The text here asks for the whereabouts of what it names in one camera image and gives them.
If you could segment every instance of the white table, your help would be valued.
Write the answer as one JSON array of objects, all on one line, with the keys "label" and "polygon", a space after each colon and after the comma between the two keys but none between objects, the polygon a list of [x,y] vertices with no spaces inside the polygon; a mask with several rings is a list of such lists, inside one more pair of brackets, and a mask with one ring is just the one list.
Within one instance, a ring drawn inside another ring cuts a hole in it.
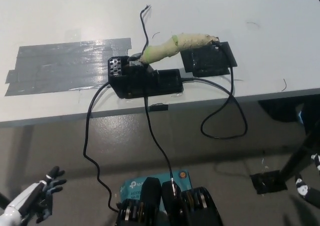
[{"label": "white table", "polygon": [[[320,92],[318,0],[0,0],[0,126],[83,119],[96,92],[5,97],[19,46],[131,38],[131,55],[145,44],[139,13],[146,4],[152,5],[146,17],[150,45],[179,33],[210,34],[229,42],[238,64],[234,78],[239,100]],[[152,67],[183,68],[183,63],[176,55]],[[230,88],[229,78],[209,80]],[[226,97],[209,85],[188,83],[182,95],[151,97],[149,105],[176,109],[221,103]],[[142,99],[121,100],[109,89],[93,116],[140,113],[143,106]]]}]

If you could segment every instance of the gray duct tape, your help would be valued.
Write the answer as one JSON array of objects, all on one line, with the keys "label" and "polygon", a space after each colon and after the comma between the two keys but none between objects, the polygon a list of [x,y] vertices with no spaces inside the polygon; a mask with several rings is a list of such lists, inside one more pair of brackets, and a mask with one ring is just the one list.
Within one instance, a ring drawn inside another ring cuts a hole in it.
[{"label": "gray duct tape", "polygon": [[6,96],[98,88],[108,81],[108,59],[129,49],[130,38],[20,47]]}]

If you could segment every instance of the yellow tape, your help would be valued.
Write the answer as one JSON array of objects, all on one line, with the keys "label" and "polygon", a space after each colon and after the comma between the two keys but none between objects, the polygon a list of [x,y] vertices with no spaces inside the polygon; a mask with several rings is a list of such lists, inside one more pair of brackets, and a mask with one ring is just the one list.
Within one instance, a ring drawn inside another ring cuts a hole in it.
[{"label": "yellow tape", "polygon": [[174,41],[174,44],[178,46],[178,37],[176,35],[172,36],[172,40]]}]

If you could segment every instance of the black cable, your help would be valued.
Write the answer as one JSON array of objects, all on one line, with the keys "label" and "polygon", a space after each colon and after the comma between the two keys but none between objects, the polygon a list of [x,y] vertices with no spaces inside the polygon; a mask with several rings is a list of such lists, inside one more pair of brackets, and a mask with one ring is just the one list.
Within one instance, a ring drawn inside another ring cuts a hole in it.
[{"label": "black cable", "polygon": [[[246,119],[246,116],[244,115],[243,113],[243,110],[241,108],[241,106],[239,105],[238,101],[236,100],[236,98],[233,96],[233,93],[234,93],[234,70],[233,70],[233,67],[232,67],[232,63],[227,55],[227,53],[225,52],[224,48],[222,47],[222,44],[219,43],[219,42],[213,42],[213,44],[215,46],[217,46],[222,52],[223,54],[225,55],[226,59],[227,59],[227,62],[228,64],[230,65],[230,76],[231,76],[231,89],[230,91],[228,91],[226,88],[224,88],[223,86],[220,86],[219,84],[217,83],[214,83],[214,82],[211,82],[209,80],[206,80],[206,79],[202,79],[202,78],[188,78],[188,80],[185,78],[183,80],[185,81],[202,81],[202,82],[206,82],[206,83],[209,83],[217,88],[219,88],[220,90],[223,90],[224,92],[226,92],[229,96],[228,98],[226,99],[226,101],[223,103],[223,105],[217,109],[216,111],[212,112],[209,116],[207,116],[201,123],[201,126],[200,126],[200,131],[201,133],[206,136],[206,137],[209,137],[209,138],[213,138],[213,139],[222,139],[222,140],[226,140],[226,139],[234,139],[234,138],[238,138],[238,137],[242,137],[244,135],[246,135],[247,133],[247,130],[248,130],[248,123],[247,123],[247,119]],[[235,102],[235,104],[237,105],[239,111],[240,111],[240,114],[242,116],[242,119],[243,119],[243,122],[244,122],[244,125],[245,125],[245,131],[244,133],[242,134],[239,134],[239,135],[234,135],[234,136],[229,136],[229,137],[217,137],[217,136],[211,136],[207,133],[204,132],[204,124],[214,115],[216,115],[218,112],[220,112],[223,108],[226,107],[226,105],[229,103],[230,100],[233,100]]]},{"label": "black cable", "polygon": [[172,173],[172,168],[171,168],[171,164],[170,164],[170,161],[165,153],[165,151],[162,149],[162,147],[159,145],[159,143],[157,142],[156,138],[155,138],[155,135],[153,134],[153,131],[152,131],[152,128],[151,128],[151,122],[150,122],[150,117],[149,117],[149,112],[148,112],[148,98],[147,97],[144,97],[144,109],[145,109],[145,113],[146,113],[146,118],[148,120],[148,126],[149,126],[149,130],[150,130],[150,134],[156,144],[156,146],[159,148],[159,150],[162,152],[162,154],[164,155],[165,157],[165,160],[168,164],[168,168],[169,168],[169,171],[170,171],[170,178],[173,178],[174,175]]},{"label": "black cable", "polygon": [[[182,81],[183,82],[187,82],[187,81],[199,81],[199,82],[205,82],[205,83],[208,83],[208,84],[211,84],[217,88],[219,88],[220,90],[226,92],[229,96],[227,98],[227,100],[224,102],[224,104],[219,108],[217,109],[216,111],[214,111],[213,113],[211,113],[208,117],[205,118],[205,120],[202,122],[201,124],[201,133],[209,138],[214,138],[214,139],[234,139],[234,138],[237,138],[237,137],[242,137],[244,135],[246,135],[247,131],[248,131],[248,122],[247,122],[247,119],[246,119],[246,116],[239,104],[239,102],[236,100],[236,98],[226,89],[224,88],[223,86],[217,84],[217,83],[214,83],[212,81],[209,81],[209,80],[206,80],[206,79],[202,79],[202,78],[182,78]],[[242,116],[242,119],[243,119],[243,122],[244,122],[244,132],[242,134],[239,134],[239,135],[234,135],[234,136],[230,136],[230,137],[215,137],[215,136],[211,136],[211,135],[208,135],[206,134],[205,132],[203,132],[203,125],[204,123],[210,118],[212,117],[213,115],[217,114],[219,111],[221,111],[229,102],[229,100],[232,99],[236,106],[238,107],[239,111],[240,111],[240,114]]]},{"label": "black cable", "polygon": [[100,94],[100,92],[106,87],[109,85],[109,82],[106,82],[104,83],[98,90],[97,92],[95,93],[95,95],[93,96],[91,102],[90,102],[90,105],[89,105],[89,108],[88,108],[88,112],[86,114],[86,120],[85,120],[85,130],[86,130],[86,134],[85,134],[85,139],[84,139],[84,147],[83,147],[83,156],[89,160],[90,162],[92,162],[95,166],[96,166],[96,169],[97,169],[97,174],[96,174],[96,179],[98,180],[98,182],[103,186],[105,187],[108,192],[109,192],[109,200],[108,200],[108,207],[114,211],[114,212],[118,212],[118,210],[116,210],[115,208],[113,208],[111,206],[111,197],[112,197],[112,192],[110,190],[110,188],[100,180],[100,166],[99,164],[94,161],[92,158],[90,158],[89,156],[87,156],[87,146],[88,146],[88,139],[89,139],[89,121],[90,121],[90,116],[91,116],[91,111],[93,109],[93,106],[94,106],[94,103],[95,103],[95,100],[96,98],[98,97],[98,95]]},{"label": "black cable", "polygon": [[[150,6],[146,6],[141,12],[140,12],[140,19],[141,19],[141,24],[142,24],[142,28],[143,28],[143,32],[144,32],[144,35],[145,35],[145,45],[143,47],[143,50],[142,50],[142,53],[145,51],[146,47],[148,46],[149,44],[149,38],[148,38],[148,34],[147,34],[147,31],[146,31],[146,26],[145,26],[145,23],[144,23],[144,20],[143,20],[143,13],[149,8]],[[168,156],[166,155],[165,151],[162,149],[162,147],[159,145],[158,141],[156,140],[156,137],[155,135],[153,134],[153,131],[152,131],[152,127],[151,127],[151,122],[150,122],[150,117],[149,117],[149,112],[148,112],[148,96],[147,96],[147,93],[146,93],[146,90],[144,89],[144,109],[145,109],[145,113],[146,113],[146,118],[148,120],[148,126],[149,126],[149,131],[150,131],[150,134],[156,144],[156,146],[159,148],[159,150],[161,151],[161,153],[164,155],[165,157],[165,160],[168,164],[168,168],[169,168],[169,171],[170,171],[170,178],[173,178],[174,175],[172,173],[172,168],[171,168],[171,164],[170,164],[170,161],[168,159]]]},{"label": "black cable", "polygon": [[140,20],[141,20],[141,24],[142,24],[142,28],[143,28],[143,32],[144,32],[144,35],[145,35],[145,45],[142,49],[142,53],[144,53],[145,49],[147,48],[147,46],[149,45],[149,38],[148,38],[148,34],[147,34],[147,31],[146,31],[146,26],[145,26],[145,23],[144,23],[144,19],[142,18],[142,14],[149,8],[150,6],[146,6],[141,12],[140,12]]}]

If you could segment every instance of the wire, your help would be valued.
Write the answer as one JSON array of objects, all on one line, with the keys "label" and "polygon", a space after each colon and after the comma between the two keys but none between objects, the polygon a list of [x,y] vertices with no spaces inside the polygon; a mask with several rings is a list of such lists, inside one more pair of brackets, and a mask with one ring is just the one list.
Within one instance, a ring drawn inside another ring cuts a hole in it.
[{"label": "wire", "polygon": [[[239,102],[236,100],[236,98],[230,94],[230,92],[224,88],[223,86],[217,84],[217,83],[214,83],[212,81],[209,81],[209,80],[206,80],[206,79],[202,79],[202,78],[182,78],[182,81],[183,82],[187,82],[187,81],[199,81],[199,82],[205,82],[205,83],[208,83],[208,84],[211,84],[213,85],[214,87],[217,87],[219,88],[220,90],[226,92],[227,94],[229,94],[229,97],[227,98],[227,100],[225,101],[225,103],[219,108],[217,109],[216,111],[212,112],[208,117],[205,118],[205,120],[202,122],[201,124],[201,133],[203,135],[205,135],[206,137],[209,137],[209,138],[214,138],[214,139],[234,139],[234,138],[237,138],[237,137],[242,137],[244,135],[246,135],[247,131],[248,131],[248,122],[247,122],[247,119],[246,119],[246,116],[239,104]],[[213,115],[217,114],[219,111],[221,111],[227,104],[228,102],[230,101],[230,99],[232,99],[236,106],[238,107],[239,111],[240,111],[240,114],[241,114],[241,117],[243,119],[243,122],[244,122],[244,132],[242,134],[239,134],[239,135],[234,135],[234,136],[229,136],[229,137],[215,137],[215,136],[211,136],[211,135],[208,135],[206,134],[204,131],[203,131],[203,126],[204,126],[204,123],[210,118],[212,117]]]},{"label": "wire", "polygon": [[97,169],[97,174],[96,174],[96,179],[98,180],[98,182],[103,186],[105,187],[108,192],[109,192],[109,200],[108,200],[108,207],[114,211],[114,212],[118,212],[118,210],[116,210],[115,208],[113,208],[111,206],[111,197],[112,197],[112,192],[110,190],[110,188],[100,180],[100,166],[99,164],[94,161],[92,158],[90,158],[89,156],[87,156],[87,147],[88,147],[88,139],[89,139],[89,121],[90,121],[90,116],[91,116],[91,111],[94,107],[94,103],[95,103],[95,100],[97,99],[98,95],[100,94],[100,92],[109,85],[109,82],[106,82],[104,83],[98,90],[97,92],[95,93],[95,95],[93,96],[91,102],[90,102],[90,105],[89,105],[89,108],[88,108],[88,112],[86,114],[86,120],[85,120],[85,130],[86,130],[86,134],[85,134],[85,138],[84,138],[84,147],[83,147],[83,156],[89,160],[90,162],[92,162],[95,166],[96,166],[96,169]]},{"label": "wire", "polygon": [[165,160],[166,160],[166,162],[168,164],[169,171],[170,171],[170,178],[173,178],[174,176],[173,176],[173,173],[172,173],[172,168],[171,168],[171,164],[170,164],[170,161],[168,159],[168,156],[166,155],[165,151],[162,149],[162,147],[157,142],[157,140],[155,138],[155,135],[153,134],[153,131],[152,131],[152,128],[151,128],[151,122],[150,122],[150,117],[149,117],[149,112],[148,112],[148,98],[147,97],[144,97],[144,109],[145,109],[145,113],[146,113],[146,118],[148,120],[148,126],[149,126],[149,130],[150,130],[150,134],[151,134],[156,146],[159,148],[159,150],[164,155]]},{"label": "wire", "polygon": [[141,20],[143,32],[144,32],[144,35],[145,35],[145,45],[144,45],[144,47],[143,47],[143,49],[142,49],[142,53],[144,53],[145,49],[146,49],[147,46],[149,45],[149,38],[148,38],[148,35],[147,35],[146,26],[145,26],[144,19],[143,19],[143,13],[144,13],[149,7],[150,7],[150,6],[147,5],[147,6],[140,12],[140,20]]},{"label": "wire", "polygon": [[[144,23],[144,20],[143,20],[143,13],[149,8],[150,6],[146,6],[141,12],[140,12],[140,19],[141,19],[141,24],[142,24],[142,28],[143,28],[143,32],[144,32],[144,35],[145,35],[145,45],[143,47],[143,50],[142,50],[142,53],[145,51],[146,47],[148,46],[149,44],[149,38],[148,38],[148,34],[147,34],[147,31],[146,31],[146,26],[145,26],[145,23]],[[158,141],[156,140],[156,137],[155,135],[153,134],[153,131],[152,131],[152,127],[151,127],[151,122],[150,122],[150,117],[149,117],[149,112],[148,112],[148,96],[147,96],[147,93],[146,93],[146,89],[144,88],[143,90],[144,92],[144,109],[145,109],[145,113],[146,113],[146,118],[148,120],[148,126],[149,126],[149,131],[150,131],[150,134],[156,144],[156,146],[159,148],[159,150],[161,151],[161,153],[164,155],[164,158],[168,164],[168,168],[169,168],[169,172],[170,172],[170,178],[173,178],[174,175],[172,173],[172,168],[171,168],[171,164],[170,164],[170,161],[168,159],[168,156],[166,155],[165,151],[162,149],[162,147],[159,145]]]},{"label": "wire", "polygon": [[[226,88],[224,88],[223,86],[217,84],[217,83],[214,83],[212,81],[209,81],[209,80],[206,80],[206,79],[202,79],[202,78],[183,78],[182,80],[184,81],[201,81],[201,82],[206,82],[206,83],[209,83],[217,88],[219,88],[220,90],[226,92],[229,96],[228,98],[226,99],[226,101],[223,103],[223,105],[218,108],[216,111],[212,112],[209,116],[207,116],[201,123],[201,126],[200,126],[200,131],[201,133],[206,136],[206,137],[209,137],[209,138],[213,138],[213,139],[221,139],[221,140],[227,140],[227,139],[234,139],[234,138],[238,138],[238,137],[242,137],[244,135],[246,135],[247,133],[247,130],[248,130],[248,122],[247,122],[247,119],[246,119],[246,116],[240,106],[240,104],[238,103],[238,101],[236,100],[236,98],[233,96],[233,93],[234,93],[234,83],[235,83],[235,80],[234,80],[234,70],[233,70],[233,67],[232,67],[232,63],[227,55],[227,53],[225,52],[224,48],[222,47],[222,44],[219,43],[219,42],[214,42],[214,45],[217,46],[219,49],[221,49],[221,51],[224,53],[226,59],[227,59],[227,62],[228,64],[230,65],[230,76],[231,76],[231,89],[230,91],[228,91]],[[217,137],[217,136],[212,136],[212,135],[209,135],[207,133],[205,133],[204,131],[204,125],[205,123],[214,115],[216,115],[218,112],[220,112],[223,108],[226,107],[226,105],[229,103],[230,100],[233,100],[236,104],[236,106],[238,107],[239,111],[240,111],[240,114],[242,116],[242,119],[243,119],[243,122],[244,122],[244,132],[242,134],[239,134],[239,135],[234,135],[234,136],[229,136],[229,137]]]}]

